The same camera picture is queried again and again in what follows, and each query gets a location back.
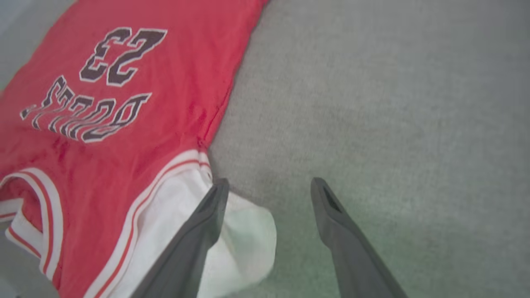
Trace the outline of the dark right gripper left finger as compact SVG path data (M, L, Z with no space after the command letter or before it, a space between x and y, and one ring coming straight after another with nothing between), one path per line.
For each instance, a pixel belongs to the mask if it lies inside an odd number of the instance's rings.
M197 298L208 250L222 230L229 181L214 182L130 298Z

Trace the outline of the red and white basketball jersey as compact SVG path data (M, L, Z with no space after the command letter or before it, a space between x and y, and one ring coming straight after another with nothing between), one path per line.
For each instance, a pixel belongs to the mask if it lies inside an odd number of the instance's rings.
M129 298L212 186L269 0L76 0L0 93L0 222L60 298Z

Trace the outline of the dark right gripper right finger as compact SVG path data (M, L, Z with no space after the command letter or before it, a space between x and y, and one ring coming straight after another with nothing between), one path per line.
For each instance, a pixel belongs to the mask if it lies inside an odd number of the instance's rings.
M324 179L312 179L311 200L341 298L409 298Z

